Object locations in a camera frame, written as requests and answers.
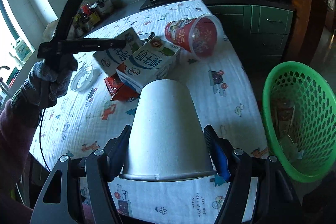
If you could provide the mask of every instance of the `red snack package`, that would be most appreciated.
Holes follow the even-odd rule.
[[[107,90],[109,91],[113,101],[131,102],[139,97],[139,94],[126,86],[115,73],[111,77],[104,79]]]

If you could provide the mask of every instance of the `kitchen counter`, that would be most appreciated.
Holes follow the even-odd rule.
[[[133,15],[139,12],[140,7],[142,7],[142,5],[148,1],[149,0],[138,0],[136,2],[128,4],[127,6],[123,8],[116,9],[112,15],[110,15],[108,18],[106,18],[101,23],[96,25],[89,33],[94,32],[112,22],[115,22],[124,17],[128,17],[130,15]],[[171,0],[171,2],[169,3],[175,3],[175,2],[180,2],[180,1],[182,0]],[[269,7],[274,7],[274,8],[295,11],[295,8],[291,4],[286,3],[284,1],[276,1],[276,0],[202,0],[202,1],[204,2],[205,5],[228,5],[228,4],[260,5],[260,6],[269,6]]]

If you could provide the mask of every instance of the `table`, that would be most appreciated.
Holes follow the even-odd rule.
[[[118,20],[87,38],[114,38],[133,27],[138,34],[155,32],[165,39],[164,28],[168,22],[206,13],[211,12],[201,0],[164,5]],[[103,81],[106,75],[93,60],[92,52],[77,54],[75,58],[79,68],[84,64],[95,66],[97,80],[82,92],[69,89],[66,96],[58,99],[56,106],[46,110],[41,142],[50,169],[61,155],[67,154],[75,159],[104,147],[109,139],[120,135],[125,125],[132,125],[137,108],[138,100],[110,101]],[[226,36],[223,54],[207,62],[197,62],[190,53],[182,50],[179,64],[168,78],[189,88],[202,128],[211,124],[220,137],[230,140],[234,148],[239,147],[251,156],[268,156],[264,128],[250,82]],[[226,83],[227,88],[224,90],[220,83]],[[110,114],[107,119],[102,119],[106,105]],[[38,140],[39,128],[30,152],[45,165]],[[244,220],[251,218],[256,195],[257,179],[252,178],[251,181]],[[185,223],[191,220],[194,223],[213,223],[228,185],[215,175],[164,183],[116,178],[109,187],[122,214],[156,223]],[[81,179],[81,193],[87,196],[85,178]]]

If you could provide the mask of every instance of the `white paper cup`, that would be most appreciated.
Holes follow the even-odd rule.
[[[188,88],[168,79],[146,85],[120,177],[162,182],[215,173]]]

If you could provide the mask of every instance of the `black cable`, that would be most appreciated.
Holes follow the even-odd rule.
[[[42,145],[41,145],[41,131],[42,131],[42,122],[44,118],[44,112],[45,112],[45,109],[43,109],[43,114],[42,114],[41,123],[40,123],[40,149],[41,149],[41,154],[42,154],[42,158],[44,160],[45,166],[47,167],[48,171],[51,173],[50,168],[48,167],[47,162],[45,161],[45,158],[43,156]]]

